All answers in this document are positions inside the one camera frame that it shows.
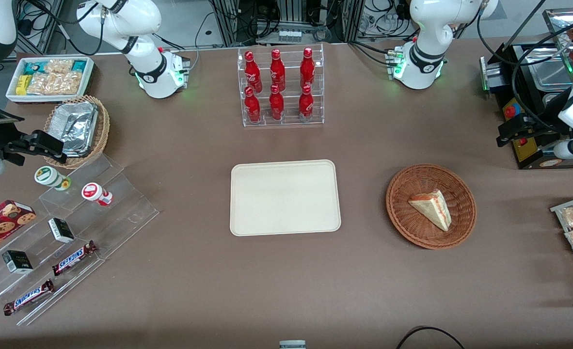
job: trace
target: red lid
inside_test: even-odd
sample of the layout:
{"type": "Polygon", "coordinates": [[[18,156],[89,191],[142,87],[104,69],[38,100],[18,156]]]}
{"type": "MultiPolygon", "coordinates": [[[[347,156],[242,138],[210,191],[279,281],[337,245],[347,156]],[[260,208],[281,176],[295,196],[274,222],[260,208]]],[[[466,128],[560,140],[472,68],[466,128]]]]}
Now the red lid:
{"type": "Polygon", "coordinates": [[[504,116],[508,117],[509,119],[511,117],[514,117],[517,113],[517,109],[515,108],[515,106],[508,106],[506,107],[506,109],[504,109],[504,116]]]}
{"type": "Polygon", "coordinates": [[[88,183],[82,188],[82,196],[87,200],[95,200],[98,198],[100,186],[97,183],[88,183]]]}

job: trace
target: red button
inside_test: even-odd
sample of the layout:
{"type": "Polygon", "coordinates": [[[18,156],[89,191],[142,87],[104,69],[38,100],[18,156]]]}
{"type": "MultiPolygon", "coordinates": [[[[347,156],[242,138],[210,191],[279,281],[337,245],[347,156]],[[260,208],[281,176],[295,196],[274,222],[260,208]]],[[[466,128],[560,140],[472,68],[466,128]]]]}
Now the red button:
{"type": "Polygon", "coordinates": [[[508,106],[508,107],[506,107],[506,109],[504,109],[504,116],[507,119],[510,119],[510,118],[514,117],[515,115],[517,115],[517,109],[515,108],[515,106],[508,106]]]}

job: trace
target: white tray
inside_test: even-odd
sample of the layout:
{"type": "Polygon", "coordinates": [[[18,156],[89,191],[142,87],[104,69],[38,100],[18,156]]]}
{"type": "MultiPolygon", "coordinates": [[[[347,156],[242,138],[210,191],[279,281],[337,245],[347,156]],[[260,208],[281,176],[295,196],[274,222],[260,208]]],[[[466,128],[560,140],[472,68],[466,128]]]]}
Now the white tray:
{"type": "Polygon", "coordinates": [[[91,80],[91,73],[94,66],[93,60],[86,56],[63,56],[63,57],[30,57],[21,58],[17,62],[17,67],[13,73],[13,78],[7,89],[7,98],[9,101],[16,103],[49,103],[49,102],[62,102],[75,97],[81,97],[86,92],[86,88],[89,86],[89,81],[91,80]],[[82,80],[80,80],[80,86],[78,87],[78,92],[75,95],[16,95],[17,81],[19,77],[23,74],[26,63],[44,62],[52,58],[60,60],[75,60],[75,61],[86,61],[86,66],[82,72],[82,80]]]}
{"type": "Polygon", "coordinates": [[[329,160],[251,163],[231,172],[231,232],[265,236],[340,228],[336,167],[329,160]]]}

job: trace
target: blue snack package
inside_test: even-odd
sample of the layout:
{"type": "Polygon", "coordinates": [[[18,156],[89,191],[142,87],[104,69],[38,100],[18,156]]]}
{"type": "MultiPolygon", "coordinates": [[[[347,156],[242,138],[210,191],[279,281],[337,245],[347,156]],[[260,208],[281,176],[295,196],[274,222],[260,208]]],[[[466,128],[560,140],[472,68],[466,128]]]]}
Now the blue snack package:
{"type": "Polygon", "coordinates": [[[26,63],[26,68],[23,69],[24,75],[32,75],[34,73],[45,73],[45,66],[47,62],[29,62],[26,63]]]}
{"type": "Polygon", "coordinates": [[[86,67],[86,61],[75,61],[71,70],[84,71],[84,67],[86,67]]]}

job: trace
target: cookie box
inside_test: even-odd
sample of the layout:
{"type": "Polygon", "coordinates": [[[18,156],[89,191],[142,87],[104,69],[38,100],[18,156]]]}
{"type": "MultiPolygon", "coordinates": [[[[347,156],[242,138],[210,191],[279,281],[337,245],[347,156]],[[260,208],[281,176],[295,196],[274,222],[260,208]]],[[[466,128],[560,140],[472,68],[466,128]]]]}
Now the cookie box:
{"type": "Polygon", "coordinates": [[[0,242],[36,218],[32,207],[7,200],[0,204],[0,242]]]}
{"type": "Polygon", "coordinates": [[[90,57],[86,56],[56,56],[56,57],[27,57],[21,58],[17,62],[17,67],[13,73],[13,78],[7,89],[7,98],[9,101],[22,104],[22,103],[54,103],[62,102],[75,97],[82,97],[89,86],[89,81],[91,80],[92,69],[94,62],[90,57]],[[47,61],[51,58],[61,59],[61,60],[74,60],[74,61],[86,61],[86,66],[83,69],[82,79],[80,80],[80,86],[78,92],[75,95],[17,95],[16,87],[20,82],[20,77],[24,73],[26,64],[32,64],[35,62],[47,61]]]}

